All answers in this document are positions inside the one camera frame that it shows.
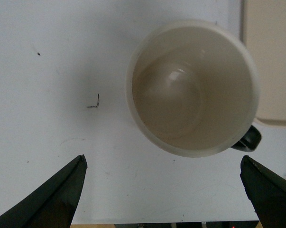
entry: ceramic mug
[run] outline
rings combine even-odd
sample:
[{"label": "ceramic mug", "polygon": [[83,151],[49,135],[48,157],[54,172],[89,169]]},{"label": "ceramic mug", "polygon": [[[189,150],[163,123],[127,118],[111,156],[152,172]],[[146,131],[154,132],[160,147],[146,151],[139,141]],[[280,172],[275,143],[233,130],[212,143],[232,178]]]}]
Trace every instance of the ceramic mug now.
[{"label": "ceramic mug", "polygon": [[126,99],[142,133],[163,150],[205,157],[255,150],[258,73],[244,45],[210,22],[177,21],[134,51]]}]

